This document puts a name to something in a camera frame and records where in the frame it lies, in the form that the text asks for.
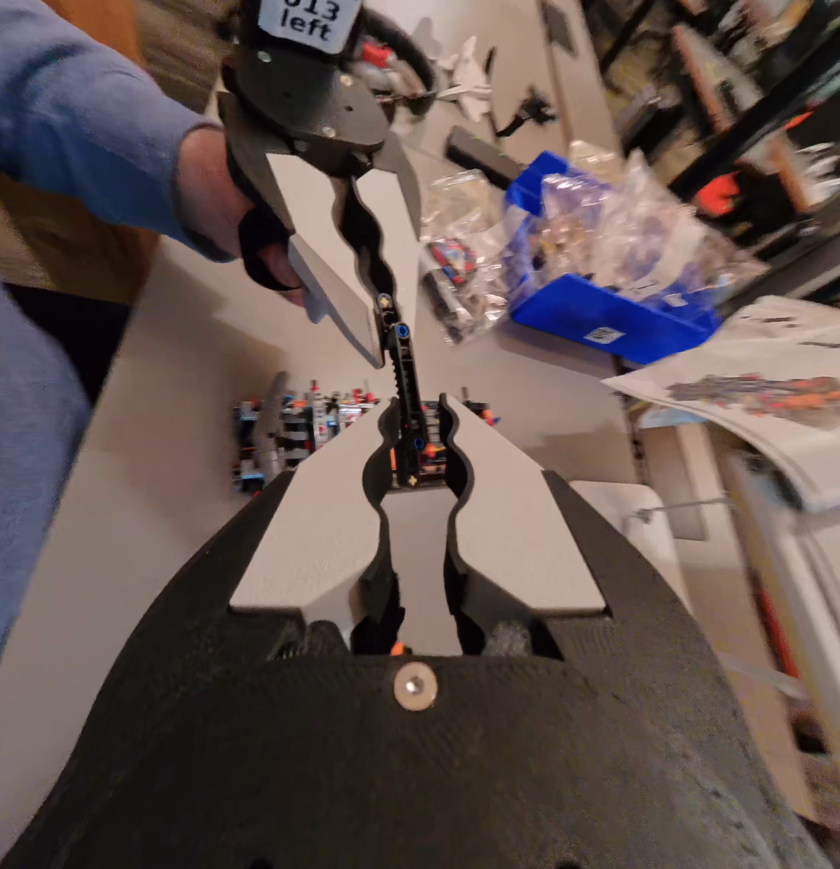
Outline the person's blue-clad body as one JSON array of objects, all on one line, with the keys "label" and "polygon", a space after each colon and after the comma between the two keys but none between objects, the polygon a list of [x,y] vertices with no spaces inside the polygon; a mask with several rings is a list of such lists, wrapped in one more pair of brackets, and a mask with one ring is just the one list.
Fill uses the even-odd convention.
[{"label": "person's blue-clad body", "polygon": [[89,418],[66,352],[0,281],[0,656]]}]

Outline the lego car chassis model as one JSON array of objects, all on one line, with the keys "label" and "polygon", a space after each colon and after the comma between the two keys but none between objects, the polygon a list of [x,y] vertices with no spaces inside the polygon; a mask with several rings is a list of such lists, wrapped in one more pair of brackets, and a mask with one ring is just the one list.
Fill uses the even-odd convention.
[{"label": "lego car chassis model", "polygon": [[[491,427],[501,422],[489,405],[471,401],[466,388],[462,403]],[[256,496],[279,473],[295,470],[313,453],[331,442],[380,399],[369,391],[355,388],[349,393],[324,393],[316,380],[308,391],[297,394],[288,389],[288,373],[279,372],[262,400],[240,401],[231,409],[231,427],[236,443],[236,458],[231,465],[235,492]],[[418,470],[408,488],[443,485],[446,448],[439,432],[436,400],[422,404],[427,424],[427,440],[419,457]]]}]

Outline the small black toy figure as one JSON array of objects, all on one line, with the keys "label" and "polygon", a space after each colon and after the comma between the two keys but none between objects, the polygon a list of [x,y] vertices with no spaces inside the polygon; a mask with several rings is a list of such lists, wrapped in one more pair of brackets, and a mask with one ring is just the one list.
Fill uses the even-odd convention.
[{"label": "small black toy figure", "polygon": [[496,139],[509,138],[526,124],[543,127],[557,120],[559,116],[547,95],[531,85],[511,120],[503,128],[495,128],[494,136]]}]

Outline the black lego gear rack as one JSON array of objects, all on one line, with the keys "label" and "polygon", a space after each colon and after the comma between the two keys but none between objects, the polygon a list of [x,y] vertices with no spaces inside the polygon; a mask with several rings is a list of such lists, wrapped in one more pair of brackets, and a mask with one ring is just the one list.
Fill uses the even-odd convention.
[{"label": "black lego gear rack", "polygon": [[398,435],[391,451],[395,485],[404,490],[443,482],[446,447],[441,442],[439,404],[423,401],[414,363],[412,333],[392,295],[375,301],[382,351],[394,370],[399,410]]}]

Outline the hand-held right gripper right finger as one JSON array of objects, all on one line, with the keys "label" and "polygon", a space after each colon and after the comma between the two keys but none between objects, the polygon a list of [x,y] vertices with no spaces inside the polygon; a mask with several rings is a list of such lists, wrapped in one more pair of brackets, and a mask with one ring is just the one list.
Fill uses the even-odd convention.
[{"label": "hand-held right gripper right finger", "polygon": [[447,517],[444,587],[464,654],[501,624],[552,654],[546,621],[604,614],[607,602],[551,487],[551,476],[457,398],[441,394]]}]

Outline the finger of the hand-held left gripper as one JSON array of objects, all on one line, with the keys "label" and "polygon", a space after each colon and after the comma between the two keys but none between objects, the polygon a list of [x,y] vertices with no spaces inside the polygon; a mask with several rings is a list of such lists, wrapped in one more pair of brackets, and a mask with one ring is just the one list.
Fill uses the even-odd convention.
[{"label": "finger of the hand-held left gripper", "polygon": [[288,258],[308,291],[315,322],[332,320],[374,368],[384,366],[371,293],[357,272],[357,256],[339,231],[337,191],[321,170],[291,154],[267,154],[275,185],[294,232]]},{"label": "finger of the hand-held left gripper", "polygon": [[418,278],[421,198],[414,168],[399,139],[386,136],[369,166],[351,179],[361,215],[361,249],[368,254],[375,291],[408,297]]}]

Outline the white stand with base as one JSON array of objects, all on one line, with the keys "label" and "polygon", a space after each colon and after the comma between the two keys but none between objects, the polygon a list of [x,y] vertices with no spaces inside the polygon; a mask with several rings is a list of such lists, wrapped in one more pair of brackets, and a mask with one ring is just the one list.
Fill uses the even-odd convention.
[{"label": "white stand with base", "polygon": [[666,506],[646,485],[588,481],[571,481],[570,485],[650,562],[693,614],[669,516],[690,507],[729,506],[729,499],[723,495]]}]

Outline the person's left forearm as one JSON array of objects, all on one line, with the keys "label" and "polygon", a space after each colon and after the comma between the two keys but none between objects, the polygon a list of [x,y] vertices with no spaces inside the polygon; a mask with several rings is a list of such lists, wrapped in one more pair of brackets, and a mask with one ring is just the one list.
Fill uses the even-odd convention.
[{"label": "person's left forearm", "polygon": [[226,263],[178,212],[179,149],[202,126],[220,128],[42,2],[0,2],[0,173]]}]

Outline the dark storage shelf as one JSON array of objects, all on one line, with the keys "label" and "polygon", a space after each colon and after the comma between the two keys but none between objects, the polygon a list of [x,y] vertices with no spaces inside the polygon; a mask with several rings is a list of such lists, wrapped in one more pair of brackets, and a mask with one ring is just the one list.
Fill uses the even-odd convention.
[{"label": "dark storage shelf", "polygon": [[840,2],[583,2],[624,156],[793,287],[840,273]]}]

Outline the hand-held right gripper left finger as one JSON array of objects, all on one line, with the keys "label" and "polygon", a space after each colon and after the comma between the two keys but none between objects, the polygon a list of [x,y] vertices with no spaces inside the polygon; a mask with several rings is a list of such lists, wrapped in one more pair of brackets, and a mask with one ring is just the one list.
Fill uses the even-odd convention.
[{"label": "hand-held right gripper left finger", "polygon": [[284,493],[230,598],[239,614],[330,622],[355,654],[389,654],[400,594],[382,502],[400,437],[396,398],[275,481]]}]

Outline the person's left hand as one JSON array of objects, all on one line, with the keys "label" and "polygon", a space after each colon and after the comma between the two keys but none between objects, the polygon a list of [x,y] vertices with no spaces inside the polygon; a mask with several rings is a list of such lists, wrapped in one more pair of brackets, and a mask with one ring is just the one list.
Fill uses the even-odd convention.
[{"label": "person's left hand", "polygon": [[202,126],[188,133],[179,149],[175,185],[180,220],[188,234],[239,259],[239,226],[256,204],[230,176],[222,129]]}]

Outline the black flat rectangular object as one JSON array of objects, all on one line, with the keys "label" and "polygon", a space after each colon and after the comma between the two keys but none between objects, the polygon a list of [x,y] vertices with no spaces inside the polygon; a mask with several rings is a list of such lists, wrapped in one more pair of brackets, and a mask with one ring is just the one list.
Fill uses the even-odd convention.
[{"label": "black flat rectangular object", "polygon": [[462,169],[480,172],[499,190],[506,190],[523,171],[521,163],[462,126],[451,128],[445,142],[444,155]]}]

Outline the lego instruction booklet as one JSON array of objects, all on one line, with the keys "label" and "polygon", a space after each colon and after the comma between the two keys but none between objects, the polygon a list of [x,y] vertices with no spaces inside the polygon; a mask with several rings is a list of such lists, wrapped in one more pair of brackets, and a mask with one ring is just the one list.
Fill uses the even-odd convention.
[{"label": "lego instruction booklet", "polygon": [[840,507],[839,309],[764,296],[704,344],[604,383],[738,436],[783,473],[806,511]]}]

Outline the blue plastic bin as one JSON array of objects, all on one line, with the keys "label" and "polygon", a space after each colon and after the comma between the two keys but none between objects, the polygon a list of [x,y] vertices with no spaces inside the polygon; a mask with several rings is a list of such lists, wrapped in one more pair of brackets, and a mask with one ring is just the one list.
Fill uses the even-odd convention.
[{"label": "blue plastic bin", "polygon": [[545,176],[569,168],[545,150],[515,177],[504,194],[510,237],[504,249],[504,281],[511,319],[523,326],[618,355],[631,363],[655,363],[708,341],[721,320],[713,311],[685,321],[651,310],[576,275],[549,283],[535,278],[529,243],[531,223],[541,216]]}]

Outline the white toy jet model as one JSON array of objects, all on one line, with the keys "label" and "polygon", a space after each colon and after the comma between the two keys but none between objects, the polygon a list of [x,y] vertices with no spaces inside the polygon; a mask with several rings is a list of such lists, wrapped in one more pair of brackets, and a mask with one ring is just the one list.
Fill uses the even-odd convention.
[{"label": "white toy jet model", "polygon": [[435,102],[451,103],[464,119],[479,124],[492,108],[493,89],[489,75],[477,59],[477,36],[468,38],[454,54],[439,52],[432,58],[436,75]]}]

